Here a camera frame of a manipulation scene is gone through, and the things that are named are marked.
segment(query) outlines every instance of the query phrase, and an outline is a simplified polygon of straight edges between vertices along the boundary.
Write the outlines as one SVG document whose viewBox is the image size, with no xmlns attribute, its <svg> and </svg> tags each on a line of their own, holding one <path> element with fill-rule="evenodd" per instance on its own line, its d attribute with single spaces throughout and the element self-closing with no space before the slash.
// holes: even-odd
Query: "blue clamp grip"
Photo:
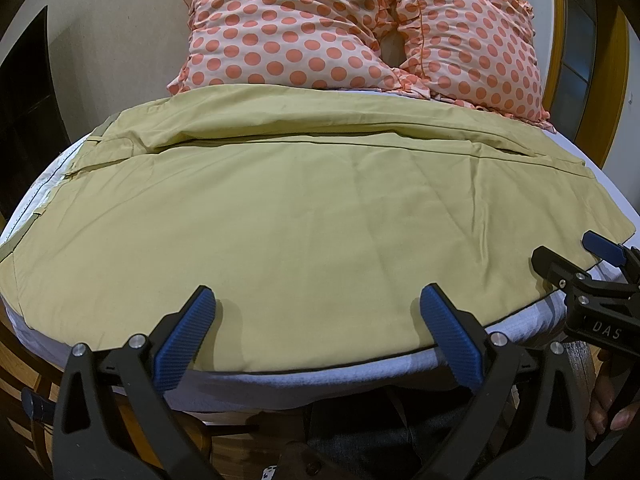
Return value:
<svg viewBox="0 0 640 480">
<path fill-rule="evenodd" d="M 582 246 L 614 267 L 623 267 L 626 264 L 625 250 L 593 231 L 587 231 L 582 236 Z"/>
<path fill-rule="evenodd" d="M 420 294 L 420 315 L 449 363 L 458 384 L 476 393 L 484 382 L 482 354 L 433 285 Z"/>
<path fill-rule="evenodd" d="M 153 384 L 160 394 L 178 385 L 216 317 L 216 298 L 210 288 L 201 288 L 190 301 L 154 359 Z"/>
</svg>

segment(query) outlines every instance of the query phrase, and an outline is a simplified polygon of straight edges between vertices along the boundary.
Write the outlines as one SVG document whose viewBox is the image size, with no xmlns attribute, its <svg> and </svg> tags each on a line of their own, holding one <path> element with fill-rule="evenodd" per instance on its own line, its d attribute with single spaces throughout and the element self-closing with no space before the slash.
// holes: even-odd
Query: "metal screw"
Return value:
<svg viewBox="0 0 640 480">
<path fill-rule="evenodd" d="M 143 334 L 132 335 L 129 338 L 129 346 L 131 348 L 141 348 L 145 342 L 146 342 L 146 336 Z"/>
<path fill-rule="evenodd" d="M 86 345 L 84 343 L 78 343 L 71 349 L 71 353 L 76 357 L 80 357 L 81 355 L 84 355 L 85 352 L 86 352 Z"/>
<path fill-rule="evenodd" d="M 315 462 L 310 462 L 305 467 L 305 473 L 309 476 L 316 476 L 320 470 L 322 469 L 322 463 L 316 460 Z"/>
<path fill-rule="evenodd" d="M 564 346 L 558 341 L 553 341 L 551 345 L 549 345 L 549 348 L 551 348 L 551 351 L 556 355 L 561 355 L 564 352 Z"/>
<path fill-rule="evenodd" d="M 496 346 L 505 346 L 509 339 L 502 332 L 494 332 L 490 336 L 491 342 Z"/>
</svg>

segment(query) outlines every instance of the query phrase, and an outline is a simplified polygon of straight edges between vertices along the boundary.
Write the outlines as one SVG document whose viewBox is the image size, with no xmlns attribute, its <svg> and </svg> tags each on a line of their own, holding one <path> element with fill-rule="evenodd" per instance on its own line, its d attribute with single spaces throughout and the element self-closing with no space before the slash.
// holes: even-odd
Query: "wall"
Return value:
<svg viewBox="0 0 640 480">
<path fill-rule="evenodd" d="M 183 0 L 25 0 L 0 60 L 47 4 L 51 73 L 71 141 L 117 111 L 168 97 L 188 52 Z"/>
<path fill-rule="evenodd" d="M 546 76 L 549 72 L 549 62 L 551 59 L 551 47 L 554 42 L 554 0 L 527 0 L 533 5 L 534 18 L 533 28 L 536 35 L 533 44 L 538 55 L 538 67 L 542 78 L 543 88 L 546 83 Z"/>
<path fill-rule="evenodd" d="M 640 40 L 629 28 L 629 76 L 616 136 L 602 168 L 640 212 Z"/>
</svg>

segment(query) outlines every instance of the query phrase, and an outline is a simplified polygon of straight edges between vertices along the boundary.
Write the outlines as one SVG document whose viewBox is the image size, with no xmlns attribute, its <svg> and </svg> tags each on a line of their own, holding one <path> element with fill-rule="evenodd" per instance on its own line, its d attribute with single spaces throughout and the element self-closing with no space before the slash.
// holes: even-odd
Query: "dark doorway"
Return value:
<svg viewBox="0 0 640 480">
<path fill-rule="evenodd" d="M 0 213 L 5 219 L 68 146 L 49 71 L 45 7 L 0 65 Z"/>
</svg>

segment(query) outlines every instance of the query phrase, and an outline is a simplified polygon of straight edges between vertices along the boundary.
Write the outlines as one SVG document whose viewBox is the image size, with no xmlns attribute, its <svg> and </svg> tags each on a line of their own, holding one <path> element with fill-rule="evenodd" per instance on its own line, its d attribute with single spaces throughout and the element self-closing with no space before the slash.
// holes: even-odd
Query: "window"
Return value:
<svg viewBox="0 0 640 480">
<path fill-rule="evenodd" d="M 551 118 L 575 140 L 589 94 L 596 53 L 596 0 L 564 0 L 564 51 Z"/>
</svg>

